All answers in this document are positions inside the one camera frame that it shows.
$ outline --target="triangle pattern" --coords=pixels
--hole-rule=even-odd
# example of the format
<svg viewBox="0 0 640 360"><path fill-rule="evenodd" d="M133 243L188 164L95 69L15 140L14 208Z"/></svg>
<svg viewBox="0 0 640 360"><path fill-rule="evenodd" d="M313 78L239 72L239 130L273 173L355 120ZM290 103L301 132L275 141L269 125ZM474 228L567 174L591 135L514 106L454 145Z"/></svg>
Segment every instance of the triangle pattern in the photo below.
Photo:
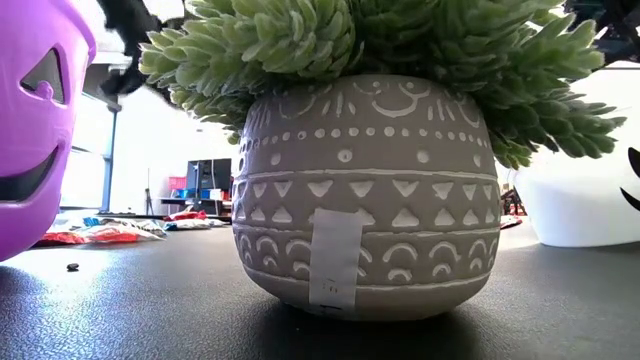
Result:
<svg viewBox="0 0 640 360"><path fill-rule="evenodd" d="M447 197L449 197L449 192L451 191L452 188L453 188L452 182L433 184L433 190L436 191L436 196L442 200L447 200Z"/></svg>
<svg viewBox="0 0 640 360"><path fill-rule="evenodd" d="M478 220L478 217L473 212L473 210L467 211L467 214L464 216L464 219L462 219L462 223L467 226L477 225L479 222L480 220Z"/></svg>
<svg viewBox="0 0 640 360"><path fill-rule="evenodd" d="M238 205L238 210L236 210L236 219L245 220L247 215L244 213L244 208L242 205Z"/></svg>
<svg viewBox="0 0 640 360"><path fill-rule="evenodd" d="M267 189L267 183L253 184L253 193L256 195L256 198L258 199L262 197L266 189Z"/></svg>
<svg viewBox="0 0 640 360"><path fill-rule="evenodd" d="M373 181L355 181L349 183L349 186L351 186L351 190L353 190L357 197L363 198L367 196L373 187Z"/></svg>
<svg viewBox="0 0 640 360"><path fill-rule="evenodd" d="M236 196L238 197L238 199L242 199L244 197L244 190L247 188L247 183L241 183L238 184L238 188Z"/></svg>
<svg viewBox="0 0 640 360"><path fill-rule="evenodd" d="M412 227L418 225L420 225L420 220L407 208L400 210L396 218L391 222L391 226L393 227Z"/></svg>
<svg viewBox="0 0 640 360"><path fill-rule="evenodd" d="M251 213L251 220L256 220L256 221L265 221L266 217L264 216L264 213L262 212L262 209L260 208L255 208L253 210L253 212Z"/></svg>
<svg viewBox="0 0 640 360"><path fill-rule="evenodd" d="M487 197L487 200L491 200L491 185L484 185L483 189L484 189L484 194Z"/></svg>
<svg viewBox="0 0 640 360"><path fill-rule="evenodd" d="M360 208L358 209L358 212L356 212L356 215L360 215L360 217L362 218L362 225L374 225L376 223L376 219L373 218L373 215L371 215L367 210Z"/></svg>
<svg viewBox="0 0 640 360"><path fill-rule="evenodd" d="M323 197L329 188L333 185L333 180L326 180L319 183L308 183L307 186L316 197Z"/></svg>
<svg viewBox="0 0 640 360"><path fill-rule="evenodd" d="M447 209L442 208L438 212L438 215L436 215L434 224L436 226L450 226L455 224L455 222L456 219L453 218L453 215L451 215L451 213Z"/></svg>
<svg viewBox="0 0 640 360"><path fill-rule="evenodd" d="M401 180L393 180L393 185L400 191L400 194L404 197L409 197L409 195L413 194L418 187L418 182L409 182L409 181L401 181Z"/></svg>
<svg viewBox="0 0 640 360"><path fill-rule="evenodd" d="M273 214L271 220L276 223L289 224L293 219L285 208L280 207L276 210L275 214Z"/></svg>
<svg viewBox="0 0 640 360"><path fill-rule="evenodd" d="M289 192L289 189L291 188L291 184L293 184L293 181L280 181L280 182L273 183L273 186L276 187L278 194L280 195L281 198L283 198Z"/></svg>
<svg viewBox="0 0 640 360"><path fill-rule="evenodd" d="M485 216L484 222L486 222L487 224L491 224L495 220L496 220L496 216L493 215L493 213L491 212L491 209L487 210L487 216Z"/></svg>
<svg viewBox="0 0 640 360"><path fill-rule="evenodd" d="M467 195L467 199L473 200L473 195L476 193L476 188L478 185L462 185L462 190L464 190L464 194Z"/></svg>

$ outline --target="window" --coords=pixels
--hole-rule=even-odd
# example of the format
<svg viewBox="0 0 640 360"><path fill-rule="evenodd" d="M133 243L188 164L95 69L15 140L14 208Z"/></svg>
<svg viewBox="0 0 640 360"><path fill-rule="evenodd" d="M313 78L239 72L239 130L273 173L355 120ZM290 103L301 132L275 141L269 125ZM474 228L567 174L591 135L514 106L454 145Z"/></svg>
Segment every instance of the window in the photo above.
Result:
<svg viewBox="0 0 640 360"><path fill-rule="evenodd" d="M85 94L78 99L72 148L62 180L63 210L108 210L114 129L115 115L106 103Z"/></svg>

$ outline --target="gray ceramic pot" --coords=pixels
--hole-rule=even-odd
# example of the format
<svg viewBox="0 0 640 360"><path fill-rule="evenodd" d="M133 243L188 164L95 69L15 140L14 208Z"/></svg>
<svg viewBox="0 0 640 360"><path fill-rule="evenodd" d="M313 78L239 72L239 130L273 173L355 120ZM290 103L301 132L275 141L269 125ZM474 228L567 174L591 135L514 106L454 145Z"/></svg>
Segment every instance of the gray ceramic pot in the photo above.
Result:
<svg viewBox="0 0 640 360"><path fill-rule="evenodd" d="M238 252L249 277L284 302L414 320L487 282L499 196L470 98L424 79L345 77L258 101L240 150Z"/></svg>

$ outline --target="purple plastic pumpkin bucket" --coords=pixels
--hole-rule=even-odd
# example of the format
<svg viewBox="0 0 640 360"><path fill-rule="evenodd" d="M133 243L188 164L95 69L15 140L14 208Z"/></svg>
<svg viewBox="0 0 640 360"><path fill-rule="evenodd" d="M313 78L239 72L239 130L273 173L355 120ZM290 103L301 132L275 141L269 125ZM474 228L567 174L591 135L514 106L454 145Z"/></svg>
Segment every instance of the purple plastic pumpkin bucket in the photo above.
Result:
<svg viewBox="0 0 640 360"><path fill-rule="evenodd" d="M95 57L70 0L9 0L0 11L0 261L36 243L60 205L76 98Z"/></svg>

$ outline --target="plant pot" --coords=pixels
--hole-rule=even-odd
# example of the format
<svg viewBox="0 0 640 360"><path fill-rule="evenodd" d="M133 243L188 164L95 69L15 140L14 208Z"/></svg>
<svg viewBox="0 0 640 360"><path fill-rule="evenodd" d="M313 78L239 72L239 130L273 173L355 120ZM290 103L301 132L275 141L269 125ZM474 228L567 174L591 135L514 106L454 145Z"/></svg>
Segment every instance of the plant pot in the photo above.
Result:
<svg viewBox="0 0 640 360"><path fill-rule="evenodd" d="M531 225L545 245L582 248L640 241L640 174L633 170L640 169L635 153L640 151L640 110L634 106L637 95L619 86L640 80L640 72L628 62L612 67L629 70L598 71L572 84L572 90L618 106L612 115L628 118L610 134L618 140L613 153L597 160L573 159L542 149L529 168L515 174Z"/></svg>
<svg viewBox="0 0 640 360"><path fill-rule="evenodd" d="M9 1L0 12L0 261L51 226L71 149L76 98L95 40L67 0Z"/></svg>
<svg viewBox="0 0 640 360"><path fill-rule="evenodd" d="M391 75L292 89L251 108L237 163L238 253L290 305L416 320L487 282L499 196L470 98Z"/></svg>

